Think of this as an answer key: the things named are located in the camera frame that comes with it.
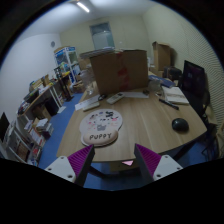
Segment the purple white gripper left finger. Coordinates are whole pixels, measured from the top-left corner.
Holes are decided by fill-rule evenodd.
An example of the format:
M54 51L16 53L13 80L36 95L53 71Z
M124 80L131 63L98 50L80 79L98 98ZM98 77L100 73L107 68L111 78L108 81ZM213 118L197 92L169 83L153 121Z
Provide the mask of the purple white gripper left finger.
M76 185L83 186L94 155L94 146L89 145L68 157L58 157L46 168L46 171Z

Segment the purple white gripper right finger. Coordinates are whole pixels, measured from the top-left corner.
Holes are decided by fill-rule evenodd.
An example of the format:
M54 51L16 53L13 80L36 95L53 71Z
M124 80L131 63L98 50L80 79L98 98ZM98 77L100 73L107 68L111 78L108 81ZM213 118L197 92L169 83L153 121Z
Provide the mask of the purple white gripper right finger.
M139 144L135 144L134 154L146 183L152 183L182 169L169 155L161 156Z

